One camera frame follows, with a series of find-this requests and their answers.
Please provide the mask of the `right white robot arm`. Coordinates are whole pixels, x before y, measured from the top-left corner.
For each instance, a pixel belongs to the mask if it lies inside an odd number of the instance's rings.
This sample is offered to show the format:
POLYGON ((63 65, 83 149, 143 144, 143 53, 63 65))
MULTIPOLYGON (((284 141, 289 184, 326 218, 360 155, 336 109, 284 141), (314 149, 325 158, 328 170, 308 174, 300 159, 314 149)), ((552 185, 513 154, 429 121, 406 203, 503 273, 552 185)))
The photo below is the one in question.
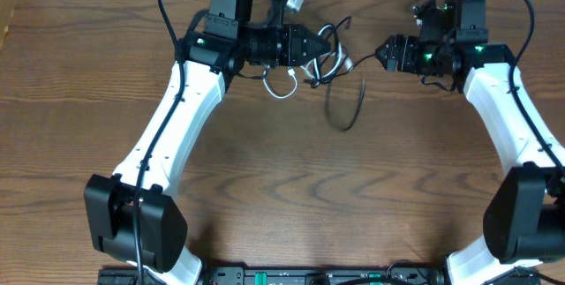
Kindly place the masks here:
POLYGON ((535 266, 564 257, 564 148, 527 94, 508 46, 488 40, 486 0, 446 0, 414 10, 417 36, 391 35, 376 49, 388 71, 449 76, 477 110, 504 179, 481 236, 446 259, 447 284, 537 278, 535 266))

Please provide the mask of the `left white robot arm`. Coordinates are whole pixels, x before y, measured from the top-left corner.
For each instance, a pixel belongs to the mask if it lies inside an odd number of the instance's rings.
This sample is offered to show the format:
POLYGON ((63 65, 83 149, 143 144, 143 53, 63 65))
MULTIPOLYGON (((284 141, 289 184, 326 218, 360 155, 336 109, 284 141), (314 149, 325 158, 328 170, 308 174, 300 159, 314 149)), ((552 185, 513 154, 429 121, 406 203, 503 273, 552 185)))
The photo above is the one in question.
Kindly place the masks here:
POLYGON ((175 197, 208 117, 246 64, 293 70, 329 43, 284 15, 305 0, 210 0, 174 37, 167 90, 147 128, 110 176, 84 190, 94 248, 129 264, 102 284, 194 284, 202 268, 186 247, 187 223, 175 197))

